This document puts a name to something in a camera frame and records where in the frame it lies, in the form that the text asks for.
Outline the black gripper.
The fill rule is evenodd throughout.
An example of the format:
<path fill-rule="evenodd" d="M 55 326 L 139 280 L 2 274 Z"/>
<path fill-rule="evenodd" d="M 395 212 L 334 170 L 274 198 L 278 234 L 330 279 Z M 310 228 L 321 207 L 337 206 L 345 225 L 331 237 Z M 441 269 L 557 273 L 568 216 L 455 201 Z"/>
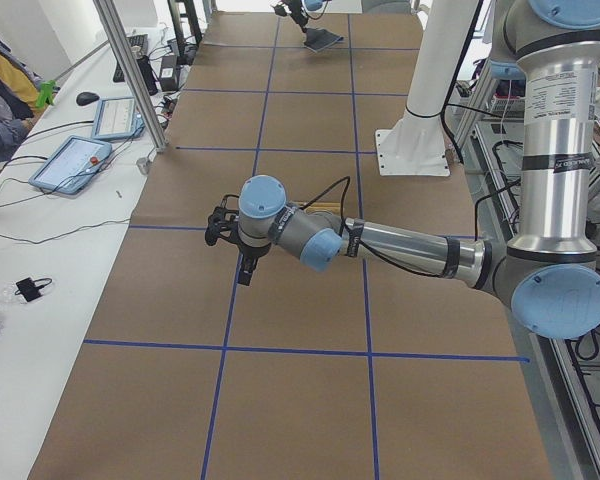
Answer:
<path fill-rule="evenodd" d="M 230 198 L 238 199 L 235 194 L 225 194 L 218 206 L 209 215 L 207 228 L 205 230 L 205 242 L 208 246 L 214 246 L 218 240 L 224 240 L 233 245 L 240 244 L 238 234 L 239 211 L 227 207 Z"/>
<path fill-rule="evenodd" d="M 307 32 L 309 16 L 301 0 L 280 0 L 272 8 L 276 15 L 289 16 L 303 33 Z"/>

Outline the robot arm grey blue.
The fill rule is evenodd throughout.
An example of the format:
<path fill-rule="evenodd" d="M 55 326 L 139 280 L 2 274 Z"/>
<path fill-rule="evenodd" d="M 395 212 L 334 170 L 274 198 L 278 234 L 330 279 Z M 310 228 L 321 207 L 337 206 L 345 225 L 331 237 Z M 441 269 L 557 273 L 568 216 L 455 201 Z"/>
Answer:
<path fill-rule="evenodd" d="M 268 175 L 245 182 L 236 209 L 213 210 L 206 243 L 238 247 L 243 285 L 272 246 L 316 271 L 337 256 L 377 258 L 487 292 L 537 335 L 580 337 L 600 325 L 597 249 L 585 234 L 599 64 L 600 1 L 497 3 L 488 67 L 526 82 L 519 223 L 505 245 L 312 211 Z"/>
<path fill-rule="evenodd" d="M 310 20 L 319 20 L 326 12 L 327 1 L 321 0 L 279 0 L 271 5 L 280 17 L 289 16 L 303 33 L 308 31 Z"/>

